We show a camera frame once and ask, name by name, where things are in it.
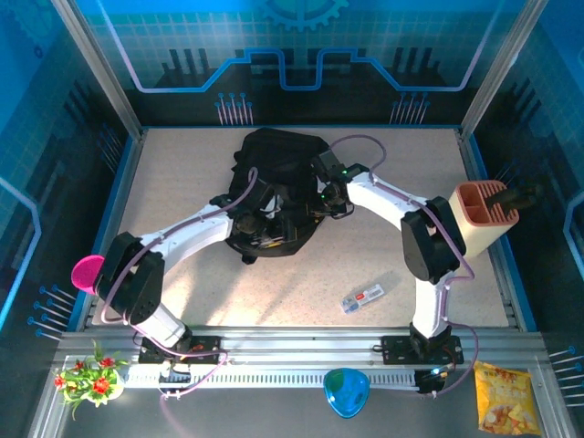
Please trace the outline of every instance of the speckled tabletop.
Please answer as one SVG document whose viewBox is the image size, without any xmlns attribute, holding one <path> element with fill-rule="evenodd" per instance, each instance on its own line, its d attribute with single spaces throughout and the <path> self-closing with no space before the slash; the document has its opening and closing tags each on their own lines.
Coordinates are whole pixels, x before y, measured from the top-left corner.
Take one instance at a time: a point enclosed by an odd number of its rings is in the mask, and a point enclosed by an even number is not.
<svg viewBox="0 0 584 438">
<path fill-rule="evenodd" d="M 120 231 L 143 235 L 162 229 L 225 193 L 233 175 L 233 153 L 252 130 L 150 130 Z M 448 198 L 466 180 L 453 130 L 287 130 L 316 134 L 329 143 L 352 133 L 372 135 L 388 149 L 388 159 L 376 173 L 420 196 Z M 335 152 L 346 164 L 372 165 L 381 156 L 375 144 L 358 140 L 339 145 Z M 469 262 L 476 280 L 453 288 L 451 319 L 479 327 L 506 326 L 488 254 Z M 354 314 L 343 313 L 341 299 L 378 283 L 386 292 L 383 298 Z M 260 258 L 246 266 L 226 244 L 209 246 L 168 273 L 162 302 L 192 325 L 404 327 L 412 320 L 415 291 L 403 262 L 400 232 L 358 208 L 341 221 L 325 221 L 291 257 Z"/>
</svg>

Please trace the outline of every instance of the yellow snack bag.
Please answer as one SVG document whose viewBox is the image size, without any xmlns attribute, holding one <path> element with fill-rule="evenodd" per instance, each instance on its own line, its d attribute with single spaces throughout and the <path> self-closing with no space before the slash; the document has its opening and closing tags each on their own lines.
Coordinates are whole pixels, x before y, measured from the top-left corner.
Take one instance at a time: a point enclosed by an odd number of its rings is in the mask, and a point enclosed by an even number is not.
<svg viewBox="0 0 584 438">
<path fill-rule="evenodd" d="M 541 435 L 529 373 L 474 364 L 478 428 L 501 435 Z"/>
</svg>

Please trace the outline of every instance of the blue plastic dish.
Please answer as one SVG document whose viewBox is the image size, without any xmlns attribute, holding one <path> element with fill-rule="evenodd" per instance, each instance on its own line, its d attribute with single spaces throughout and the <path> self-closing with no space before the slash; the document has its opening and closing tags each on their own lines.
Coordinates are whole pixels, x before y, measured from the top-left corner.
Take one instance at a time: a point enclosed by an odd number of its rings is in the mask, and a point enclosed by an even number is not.
<svg viewBox="0 0 584 438">
<path fill-rule="evenodd" d="M 342 418 L 357 415 L 369 398 L 370 383 L 365 374 L 349 368 L 332 370 L 324 382 L 327 402 Z"/>
</svg>

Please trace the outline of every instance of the orange pen holder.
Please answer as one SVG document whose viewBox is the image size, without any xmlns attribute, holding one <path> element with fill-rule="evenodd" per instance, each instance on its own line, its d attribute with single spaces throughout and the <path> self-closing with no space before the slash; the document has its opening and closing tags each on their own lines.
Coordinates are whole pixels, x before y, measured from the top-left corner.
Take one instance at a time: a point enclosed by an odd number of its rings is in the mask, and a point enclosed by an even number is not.
<svg viewBox="0 0 584 438">
<path fill-rule="evenodd" d="M 500 181 L 463 182 L 450 197 L 449 204 L 466 244 L 466 258 L 481 254 L 519 222 L 517 210 L 505 217 L 498 203 L 490 211 L 486 208 L 485 199 L 503 190 L 506 186 Z"/>
</svg>

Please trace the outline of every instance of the blue wall panel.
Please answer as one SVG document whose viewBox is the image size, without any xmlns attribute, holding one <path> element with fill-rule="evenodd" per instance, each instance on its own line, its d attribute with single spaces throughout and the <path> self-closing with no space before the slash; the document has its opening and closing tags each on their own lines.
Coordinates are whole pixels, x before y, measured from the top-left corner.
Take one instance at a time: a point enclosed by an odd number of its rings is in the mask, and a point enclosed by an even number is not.
<svg viewBox="0 0 584 438">
<path fill-rule="evenodd" d="M 0 435 L 17 437 L 72 309 L 52 286 L 77 294 L 69 273 L 93 246 L 127 133 L 50 2 L 0 3 Z"/>
<path fill-rule="evenodd" d="M 584 349 L 582 22 L 581 2 L 549 1 L 475 132 L 491 178 L 543 190 L 507 235 L 552 351 Z"/>
<path fill-rule="evenodd" d="M 229 93 L 245 93 L 263 125 L 415 125 L 460 123 L 523 4 L 83 0 L 80 7 L 146 125 L 248 124 L 238 117 L 247 115 L 243 101 L 221 101 Z"/>
</svg>

